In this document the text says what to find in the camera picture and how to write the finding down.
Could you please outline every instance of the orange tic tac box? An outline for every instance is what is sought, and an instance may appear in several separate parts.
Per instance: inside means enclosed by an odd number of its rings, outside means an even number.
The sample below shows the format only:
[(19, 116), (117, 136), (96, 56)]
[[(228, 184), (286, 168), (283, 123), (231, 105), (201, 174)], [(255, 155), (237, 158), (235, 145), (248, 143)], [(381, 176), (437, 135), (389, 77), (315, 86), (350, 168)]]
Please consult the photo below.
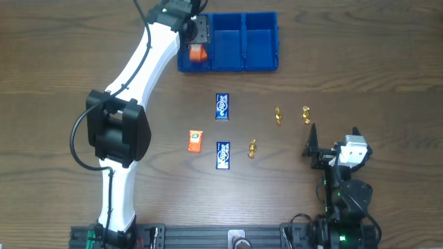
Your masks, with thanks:
[(189, 131), (188, 151), (192, 153), (200, 153), (202, 140), (203, 140), (202, 131)]

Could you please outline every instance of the blue tray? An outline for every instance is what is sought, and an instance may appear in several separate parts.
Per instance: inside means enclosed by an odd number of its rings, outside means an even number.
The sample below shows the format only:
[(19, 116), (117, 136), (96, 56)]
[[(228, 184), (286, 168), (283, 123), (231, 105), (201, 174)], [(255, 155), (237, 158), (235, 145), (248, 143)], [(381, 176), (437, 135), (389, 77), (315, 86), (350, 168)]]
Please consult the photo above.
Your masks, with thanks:
[(273, 71), (278, 68), (280, 44), (277, 13), (212, 13), (210, 43), (204, 47), (208, 60), (191, 62), (189, 47), (177, 56), (181, 72)]

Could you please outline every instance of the logo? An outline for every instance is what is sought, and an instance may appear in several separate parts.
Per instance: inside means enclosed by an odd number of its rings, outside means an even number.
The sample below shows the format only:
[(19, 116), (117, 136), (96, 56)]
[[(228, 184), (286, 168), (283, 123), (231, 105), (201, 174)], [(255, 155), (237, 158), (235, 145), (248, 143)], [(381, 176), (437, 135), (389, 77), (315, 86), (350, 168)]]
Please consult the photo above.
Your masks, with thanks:
[(224, 163), (229, 160), (229, 145), (221, 145), (221, 149), (217, 155), (220, 163)]
[(224, 112), (228, 108), (228, 96), (220, 96), (220, 100), (217, 102), (217, 111), (220, 112), (220, 115), (224, 115)]

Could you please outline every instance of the wooden table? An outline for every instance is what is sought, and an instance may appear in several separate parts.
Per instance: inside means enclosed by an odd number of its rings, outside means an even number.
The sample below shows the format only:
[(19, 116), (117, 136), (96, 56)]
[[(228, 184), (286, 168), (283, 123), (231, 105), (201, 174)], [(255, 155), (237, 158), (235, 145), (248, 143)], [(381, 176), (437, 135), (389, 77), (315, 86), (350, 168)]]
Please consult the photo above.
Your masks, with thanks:
[[(443, 246), (442, 2), (212, 0), (206, 12), (270, 10), (278, 71), (183, 74), (175, 59), (166, 67), (147, 108), (153, 136), (136, 176), (138, 221), (280, 224), (323, 213), (322, 172), (300, 157), (309, 105), (321, 147), (357, 126), (374, 149), (353, 178), (374, 188), (380, 248)], [(97, 219), (101, 175), (74, 162), (69, 133), (88, 92), (116, 78), (142, 31), (129, 0), (0, 2), (3, 248), (66, 248), (72, 225)], [(230, 93), (228, 122), (214, 120), (219, 92)], [(187, 152), (190, 129), (204, 131), (200, 155)], [(83, 124), (78, 152), (97, 166), (86, 137)], [(218, 140), (231, 142), (230, 171), (215, 170)]]

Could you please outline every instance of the gold candy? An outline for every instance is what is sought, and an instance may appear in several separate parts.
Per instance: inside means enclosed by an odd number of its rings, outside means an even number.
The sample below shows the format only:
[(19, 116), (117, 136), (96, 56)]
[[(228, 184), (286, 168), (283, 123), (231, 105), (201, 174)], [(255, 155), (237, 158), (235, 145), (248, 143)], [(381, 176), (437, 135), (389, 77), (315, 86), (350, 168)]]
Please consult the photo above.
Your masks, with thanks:
[(280, 108), (275, 107), (275, 121), (277, 121), (277, 125), (282, 124), (282, 119), (283, 119), (283, 115), (282, 115), (282, 112), (280, 111)]
[(309, 123), (311, 123), (311, 120), (309, 120), (310, 118), (310, 114), (309, 114), (309, 107), (308, 106), (304, 106), (303, 107), (303, 114), (302, 114), (302, 119), (305, 120), (305, 124), (308, 125)]
[(255, 139), (252, 139), (251, 145), (249, 145), (249, 158), (254, 158), (255, 152), (257, 151), (257, 145), (255, 144)]

